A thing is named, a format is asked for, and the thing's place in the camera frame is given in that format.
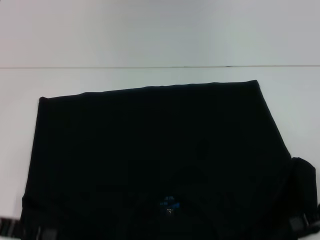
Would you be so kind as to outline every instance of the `white surface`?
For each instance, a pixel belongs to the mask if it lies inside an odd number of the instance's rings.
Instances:
[[[317,67],[0,70],[0,215],[20,216],[42,96],[257,79],[291,155],[319,170],[319,76]]]
[[[319,65],[318,0],[1,0],[0,67]]]

